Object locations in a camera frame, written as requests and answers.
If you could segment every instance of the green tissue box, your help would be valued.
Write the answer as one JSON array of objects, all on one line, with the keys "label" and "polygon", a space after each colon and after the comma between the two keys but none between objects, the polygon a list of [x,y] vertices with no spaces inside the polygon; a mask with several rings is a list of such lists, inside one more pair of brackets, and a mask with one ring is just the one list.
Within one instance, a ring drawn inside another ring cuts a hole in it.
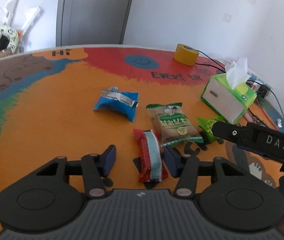
[{"label": "green tissue box", "polygon": [[231,124],[238,122],[255,98],[255,91],[244,82],[231,89],[226,74],[212,76],[201,95],[205,103]]}]

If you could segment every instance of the painted table surface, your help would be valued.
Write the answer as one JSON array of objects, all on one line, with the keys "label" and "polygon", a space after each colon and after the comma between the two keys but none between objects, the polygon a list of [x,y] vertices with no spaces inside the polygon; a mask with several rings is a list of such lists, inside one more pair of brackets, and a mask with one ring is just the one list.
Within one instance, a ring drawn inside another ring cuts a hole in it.
[{"label": "painted table surface", "polygon": [[[198,62],[214,64],[203,57]],[[197,127],[197,117],[217,116],[200,100],[216,73],[213,67],[182,65],[173,59],[173,52],[143,48],[57,48],[0,60],[0,191],[56,156],[79,160],[85,154],[102,153],[109,144],[117,147],[109,176],[113,187],[143,189],[132,162],[139,156],[132,130],[153,128],[145,106],[182,102],[183,112]],[[139,93],[135,122],[115,112],[93,111],[101,90],[111,86]],[[251,110],[272,127],[264,111],[257,106]],[[246,169],[250,166],[252,173],[273,186],[281,176],[280,164],[229,142],[214,142],[198,155],[203,161],[215,156]],[[174,189],[176,182],[170,177],[156,188]],[[72,176],[71,185],[83,191],[81,177]],[[208,185],[210,178],[199,178],[197,191]]]}]

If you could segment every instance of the red and blue snack package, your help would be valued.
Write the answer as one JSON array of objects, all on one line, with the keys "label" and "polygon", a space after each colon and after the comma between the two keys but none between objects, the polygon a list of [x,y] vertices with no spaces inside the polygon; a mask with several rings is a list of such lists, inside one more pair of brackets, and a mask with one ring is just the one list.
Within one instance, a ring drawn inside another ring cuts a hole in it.
[{"label": "red and blue snack package", "polygon": [[140,146],[141,171],[139,182],[161,182],[168,178],[160,154],[160,144],[153,130],[133,130]]}]

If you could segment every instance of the white plastic item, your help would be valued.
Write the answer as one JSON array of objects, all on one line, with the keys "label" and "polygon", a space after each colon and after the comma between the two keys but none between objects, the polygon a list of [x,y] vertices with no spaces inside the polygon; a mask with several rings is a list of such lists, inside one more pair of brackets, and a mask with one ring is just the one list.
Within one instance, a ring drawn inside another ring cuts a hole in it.
[{"label": "white plastic item", "polygon": [[226,65],[225,70],[226,80],[232,89],[250,78],[250,75],[247,73],[246,57],[239,58],[237,62],[233,61],[231,65]]},{"label": "white plastic item", "polygon": [[12,18],[14,16],[15,8],[17,6],[17,1],[18,0],[7,0],[6,5],[4,8],[2,8],[4,12],[4,17],[2,19],[2,23],[4,25],[11,25],[12,23]]},{"label": "white plastic item", "polygon": [[33,21],[37,18],[40,12],[40,7],[29,7],[25,9],[24,14],[27,20],[21,28],[22,35],[24,35],[28,31],[29,27],[32,25]]}]

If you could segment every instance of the red painted area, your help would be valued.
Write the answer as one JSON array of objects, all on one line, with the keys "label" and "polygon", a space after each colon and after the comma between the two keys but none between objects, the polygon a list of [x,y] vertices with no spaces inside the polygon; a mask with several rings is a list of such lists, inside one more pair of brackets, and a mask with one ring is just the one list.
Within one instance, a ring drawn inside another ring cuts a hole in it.
[{"label": "red painted area", "polygon": [[[210,76],[215,75],[217,71],[210,66],[195,65],[189,67],[183,65],[173,59],[174,52],[171,51],[139,48],[85,48],[84,51],[89,55],[84,60],[95,67],[127,78],[160,84],[205,84]],[[159,63],[159,68],[140,69],[131,66],[124,61],[124,58],[130,55],[150,57]],[[219,67],[205,57],[199,57],[197,63]]]}]

